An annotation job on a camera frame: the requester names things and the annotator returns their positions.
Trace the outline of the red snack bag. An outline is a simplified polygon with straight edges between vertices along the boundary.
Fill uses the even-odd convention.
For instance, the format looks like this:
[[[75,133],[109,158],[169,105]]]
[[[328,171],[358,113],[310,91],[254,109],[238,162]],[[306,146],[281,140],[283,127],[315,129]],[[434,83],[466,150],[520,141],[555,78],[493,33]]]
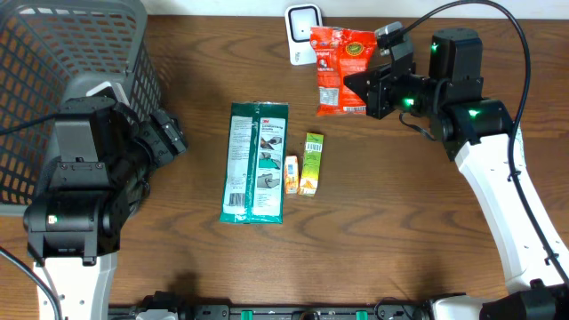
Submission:
[[[364,114],[365,103],[344,84],[344,77],[367,70],[376,48],[375,34],[312,27],[309,42],[317,56],[317,115]]]

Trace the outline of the green juice carton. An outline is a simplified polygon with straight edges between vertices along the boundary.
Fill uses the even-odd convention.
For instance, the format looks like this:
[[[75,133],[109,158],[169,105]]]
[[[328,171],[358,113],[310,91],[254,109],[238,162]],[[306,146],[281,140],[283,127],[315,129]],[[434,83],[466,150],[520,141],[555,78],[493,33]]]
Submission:
[[[317,192],[324,136],[309,132],[306,135],[301,169],[299,194],[314,196]]]

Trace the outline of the orange juice carton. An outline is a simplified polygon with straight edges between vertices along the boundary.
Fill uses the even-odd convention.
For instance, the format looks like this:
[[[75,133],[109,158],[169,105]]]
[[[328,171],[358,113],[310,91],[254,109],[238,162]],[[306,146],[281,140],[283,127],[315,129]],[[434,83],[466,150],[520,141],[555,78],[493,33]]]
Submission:
[[[297,194],[299,189],[299,163],[297,156],[287,156],[284,161],[284,192]]]

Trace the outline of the green white snack bag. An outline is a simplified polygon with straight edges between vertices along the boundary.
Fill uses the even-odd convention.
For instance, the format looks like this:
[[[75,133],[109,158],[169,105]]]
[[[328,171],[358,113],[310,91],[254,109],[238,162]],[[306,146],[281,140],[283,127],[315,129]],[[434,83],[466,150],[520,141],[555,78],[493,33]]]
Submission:
[[[288,115],[287,103],[232,104],[221,222],[283,222]]]

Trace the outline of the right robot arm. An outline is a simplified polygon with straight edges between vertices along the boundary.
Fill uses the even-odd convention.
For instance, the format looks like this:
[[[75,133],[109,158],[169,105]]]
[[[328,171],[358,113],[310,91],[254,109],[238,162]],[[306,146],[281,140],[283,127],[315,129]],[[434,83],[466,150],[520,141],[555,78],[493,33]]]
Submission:
[[[413,45],[399,23],[375,35],[390,63],[344,78],[381,119],[393,111],[425,116],[429,137],[472,188],[498,248],[507,295],[484,300],[466,294],[435,298],[414,311],[417,319],[565,319],[568,251],[526,170],[521,136],[504,104],[482,94],[483,45],[469,28],[438,30],[429,73],[420,76]]]

